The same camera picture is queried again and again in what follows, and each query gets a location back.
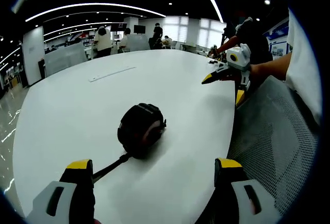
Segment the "gray mesh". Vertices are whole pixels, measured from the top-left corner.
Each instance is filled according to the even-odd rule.
[[[228,158],[265,187],[284,215],[309,174],[317,142],[313,116],[297,93],[269,77],[235,113]]]

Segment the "window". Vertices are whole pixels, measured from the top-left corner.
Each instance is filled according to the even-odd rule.
[[[167,35],[174,41],[185,42],[188,23],[189,18],[186,16],[167,16],[164,20],[163,35]]]
[[[201,19],[200,30],[197,39],[198,45],[207,48],[211,48],[214,45],[219,47],[225,27],[226,23],[221,23],[209,19]]]

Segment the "black shirt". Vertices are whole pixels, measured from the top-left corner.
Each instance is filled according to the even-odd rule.
[[[163,36],[163,29],[159,26],[155,27],[154,32],[157,33],[160,38]]]
[[[251,50],[251,64],[265,63],[273,60],[269,52],[268,41],[261,33],[257,21],[245,21],[236,33],[240,43],[247,44]]]

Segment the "desk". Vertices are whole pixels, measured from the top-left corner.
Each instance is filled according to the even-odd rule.
[[[90,82],[96,76],[121,73]],[[117,128],[140,102],[160,108],[168,127],[148,160],[129,159],[95,184],[102,224],[193,223],[213,190],[214,160],[232,135],[234,83],[201,85],[217,67],[180,50],[117,54],[66,68],[29,89],[13,146],[23,211],[72,161],[94,172],[124,154]]]
[[[197,53],[198,55],[202,55],[202,56],[205,56],[205,57],[207,57],[207,55],[208,55],[208,53],[205,52],[205,51],[203,51],[203,50],[197,50],[196,53]]]

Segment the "person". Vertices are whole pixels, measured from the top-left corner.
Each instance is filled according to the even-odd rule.
[[[160,39],[160,34],[155,32],[152,38],[149,38],[149,46],[151,50],[162,49],[163,43]]]
[[[52,45],[52,49],[51,49],[51,51],[55,51],[55,50],[57,50],[57,48],[55,48],[55,46]]]
[[[247,44],[251,50],[251,64],[265,63],[273,60],[269,52],[268,41],[262,35],[258,21],[248,17],[242,24],[236,27],[236,34],[217,49],[218,53],[235,47],[239,44]]]
[[[165,39],[162,41],[162,43],[163,43],[163,45],[165,45],[165,47],[171,48],[172,39],[169,38],[167,35],[165,35]]]
[[[155,28],[154,28],[154,34],[158,34],[161,37],[163,37],[163,29],[160,27],[160,24],[157,22],[155,24]]]
[[[118,49],[118,53],[123,53],[123,52],[128,52],[129,48],[127,46],[127,35],[130,35],[130,29],[126,28],[124,30],[124,36],[122,41],[119,44],[119,49]]]
[[[251,85],[261,84],[272,75],[297,91],[310,109],[318,125],[321,124],[322,90],[318,65],[308,38],[289,10],[289,33],[287,43],[292,52],[270,62],[251,65]]]
[[[94,44],[96,44],[97,47],[98,58],[110,56],[112,48],[110,31],[104,26],[101,26],[95,33]]]

